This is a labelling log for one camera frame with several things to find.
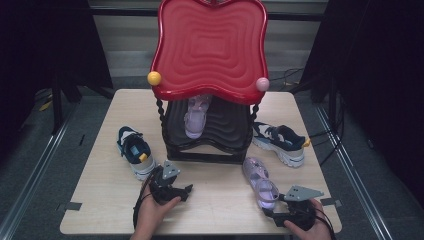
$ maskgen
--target black and white sneaker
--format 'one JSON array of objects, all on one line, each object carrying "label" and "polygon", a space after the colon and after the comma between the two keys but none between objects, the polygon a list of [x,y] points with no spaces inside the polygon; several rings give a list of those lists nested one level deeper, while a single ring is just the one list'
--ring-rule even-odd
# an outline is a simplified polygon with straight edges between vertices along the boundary
[{"label": "black and white sneaker", "polygon": [[265,150],[273,150],[278,158],[289,167],[300,167],[304,162],[303,148],[310,140],[298,136],[291,128],[274,127],[265,123],[253,123],[253,143]]},{"label": "black and white sneaker", "polygon": [[140,181],[144,181],[156,167],[149,144],[144,141],[143,134],[124,126],[119,129],[118,150],[131,165],[131,169]]}]

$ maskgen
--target wooden table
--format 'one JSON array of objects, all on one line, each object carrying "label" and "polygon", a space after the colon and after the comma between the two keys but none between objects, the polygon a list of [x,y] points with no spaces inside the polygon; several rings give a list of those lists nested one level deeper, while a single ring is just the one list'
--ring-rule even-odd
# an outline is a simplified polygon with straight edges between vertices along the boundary
[{"label": "wooden table", "polygon": [[[71,202],[82,203],[79,211],[67,210],[60,230],[64,234],[131,234],[133,207],[142,182],[136,180],[129,163],[116,147],[118,130],[125,125],[144,134],[154,158],[166,159],[156,99],[151,90],[118,90],[81,174]],[[268,92],[259,105],[257,121],[286,125],[307,136],[299,109],[290,93]],[[217,152],[211,146],[192,151]],[[305,148],[305,163],[298,169],[284,165],[273,151],[251,145],[247,156],[260,158],[270,179],[286,193],[294,184],[330,193],[312,147]],[[175,207],[156,234],[290,234],[276,227],[259,209],[241,165],[179,162],[181,174],[174,187],[194,184],[187,202]],[[334,206],[324,207],[335,232],[341,222]]]}]

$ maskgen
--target translucent purple shoe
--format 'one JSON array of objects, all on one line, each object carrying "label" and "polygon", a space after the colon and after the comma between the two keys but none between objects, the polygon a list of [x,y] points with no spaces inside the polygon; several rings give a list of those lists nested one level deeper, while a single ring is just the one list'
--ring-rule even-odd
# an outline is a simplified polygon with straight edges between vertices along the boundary
[{"label": "translucent purple shoe", "polygon": [[211,100],[210,94],[198,95],[188,100],[188,111],[184,116],[187,137],[196,139],[202,135]]},{"label": "translucent purple shoe", "polygon": [[255,191],[259,207],[274,209],[280,193],[275,184],[268,179],[268,170],[263,162],[257,158],[247,157],[243,162],[243,173]]}]

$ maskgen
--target orange ball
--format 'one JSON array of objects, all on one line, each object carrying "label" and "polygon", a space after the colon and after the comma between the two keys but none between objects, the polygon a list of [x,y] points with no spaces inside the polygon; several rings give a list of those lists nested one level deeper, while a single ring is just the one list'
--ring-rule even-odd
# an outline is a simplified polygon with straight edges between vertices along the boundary
[{"label": "orange ball", "polygon": [[152,71],[149,72],[149,74],[147,75],[147,81],[150,85],[157,86],[162,81],[162,76],[160,75],[160,73]]}]

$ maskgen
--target red wavy tray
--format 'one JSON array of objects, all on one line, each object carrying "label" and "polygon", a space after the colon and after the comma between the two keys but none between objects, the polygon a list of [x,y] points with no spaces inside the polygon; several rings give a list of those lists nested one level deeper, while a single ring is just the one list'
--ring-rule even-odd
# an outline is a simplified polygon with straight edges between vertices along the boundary
[{"label": "red wavy tray", "polygon": [[258,0],[164,0],[151,66],[162,81],[155,96],[172,101],[210,93],[260,103],[256,80],[268,78],[264,54],[267,13]]}]

